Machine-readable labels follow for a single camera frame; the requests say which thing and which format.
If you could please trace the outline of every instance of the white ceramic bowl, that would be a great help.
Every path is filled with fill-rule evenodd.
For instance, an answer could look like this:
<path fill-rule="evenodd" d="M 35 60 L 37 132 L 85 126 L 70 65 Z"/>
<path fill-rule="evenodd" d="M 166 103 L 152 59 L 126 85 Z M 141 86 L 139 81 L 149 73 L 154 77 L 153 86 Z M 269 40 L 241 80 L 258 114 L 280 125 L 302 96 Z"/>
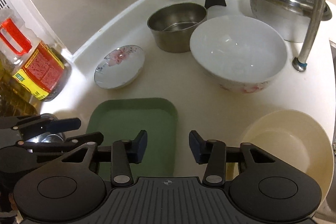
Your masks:
<path fill-rule="evenodd" d="M 312 177 L 320 186 L 322 200 L 334 173 L 334 155 L 322 126 L 296 110 L 280 110 L 263 116 L 245 132 L 250 142 Z"/>
<path fill-rule="evenodd" d="M 287 61 L 286 45 L 278 32 L 245 16 L 202 23 L 190 38 L 190 49 L 207 74 L 233 92 L 264 89 Z"/>

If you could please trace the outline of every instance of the metal bowl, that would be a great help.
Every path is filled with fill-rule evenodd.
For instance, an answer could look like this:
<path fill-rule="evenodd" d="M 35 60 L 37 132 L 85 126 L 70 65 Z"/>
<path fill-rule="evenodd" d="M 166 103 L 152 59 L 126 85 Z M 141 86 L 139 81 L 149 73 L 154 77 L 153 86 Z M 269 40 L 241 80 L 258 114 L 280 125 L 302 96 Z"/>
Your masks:
<path fill-rule="evenodd" d="M 152 14 L 147 25 L 165 52 L 188 52 L 193 31 L 207 19 L 207 9 L 196 3 L 179 3 Z"/>
<path fill-rule="evenodd" d="M 53 118 L 54 120 L 58 120 L 58 118 L 51 113 L 44 113 L 41 114 L 41 118 Z M 43 134 L 40 134 L 39 136 L 36 136 L 34 138 L 31 138 L 27 140 L 27 142 L 34 142 L 34 143 L 64 143 L 66 137 L 63 132 L 59 133 L 50 133 L 45 132 Z"/>
<path fill-rule="evenodd" d="M 305 40 L 314 3 L 315 0 L 250 0 L 255 18 L 273 27 L 290 42 Z M 322 20 L 331 18 L 332 12 L 325 4 Z"/>

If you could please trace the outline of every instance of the yellow label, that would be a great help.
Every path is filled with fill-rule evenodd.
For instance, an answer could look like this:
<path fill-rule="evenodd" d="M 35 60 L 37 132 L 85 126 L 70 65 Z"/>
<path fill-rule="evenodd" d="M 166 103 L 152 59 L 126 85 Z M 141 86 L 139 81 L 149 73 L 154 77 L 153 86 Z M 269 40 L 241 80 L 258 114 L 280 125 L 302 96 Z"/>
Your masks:
<path fill-rule="evenodd" d="M 37 99 L 42 100 L 49 95 L 48 92 L 40 88 L 35 84 L 29 76 L 20 69 L 15 75 L 13 75 L 31 94 L 33 94 Z"/>

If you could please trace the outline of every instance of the plastic bottle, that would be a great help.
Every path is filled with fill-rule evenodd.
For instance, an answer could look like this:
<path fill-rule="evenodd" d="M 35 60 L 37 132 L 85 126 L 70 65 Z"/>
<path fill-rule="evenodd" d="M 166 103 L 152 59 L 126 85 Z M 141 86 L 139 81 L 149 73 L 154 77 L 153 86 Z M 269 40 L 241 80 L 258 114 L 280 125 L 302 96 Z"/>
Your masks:
<path fill-rule="evenodd" d="M 27 91 L 24 89 L 23 93 L 22 89 L 24 88 L 0 66 L 0 117 L 37 114 L 35 107 L 19 96 L 21 94 L 28 99 Z"/>
<path fill-rule="evenodd" d="M 17 82 L 2 66 L 0 63 L 0 80 L 1 83 L 5 84 L 9 89 L 11 89 L 15 94 L 19 95 L 27 103 L 30 102 L 32 94 L 25 89 L 23 85 Z"/>
<path fill-rule="evenodd" d="M 50 101 L 69 75 L 64 64 L 11 9 L 0 10 L 0 60 L 3 67 L 37 99 Z"/>

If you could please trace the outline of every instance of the countertop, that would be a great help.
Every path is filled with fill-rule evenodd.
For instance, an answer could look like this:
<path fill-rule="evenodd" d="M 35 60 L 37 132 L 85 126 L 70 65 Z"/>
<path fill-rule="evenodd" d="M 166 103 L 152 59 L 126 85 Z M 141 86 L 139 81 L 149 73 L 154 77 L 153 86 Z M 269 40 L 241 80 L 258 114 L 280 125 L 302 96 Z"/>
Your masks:
<path fill-rule="evenodd" d="M 204 0 L 192 0 L 204 4 Z M 286 42 L 289 53 L 283 73 L 270 87 L 255 94 L 235 94 L 214 84 L 190 52 L 160 50 L 147 27 L 157 9 L 182 0 L 139 0 L 102 27 L 73 56 L 73 71 L 64 90 L 44 103 L 42 112 L 58 118 L 79 117 L 85 133 L 93 110 L 105 100 L 162 97 L 178 111 L 175 176 L 198 176 L 204 166 L 194 164 L 188 133 L 197 130 L 205 139 L 229 146 L 240 144 L 244 130 L 259 117 L 280 109 L 295 109 L 316 119 L 332 139 L 335 124 L 335 77 L 329 45 L 329 24 L 322 22 L 308 58 L 307 71 L 297 72 L 291 61 L 302 46 Z M 251 16 L 249 0 L 226 0 L 226 14 Z M 138 45 L 145 51 L 142 73 L 129 86 L 103 90 L 93 80 L 96 66 L 112 50 Z"/>

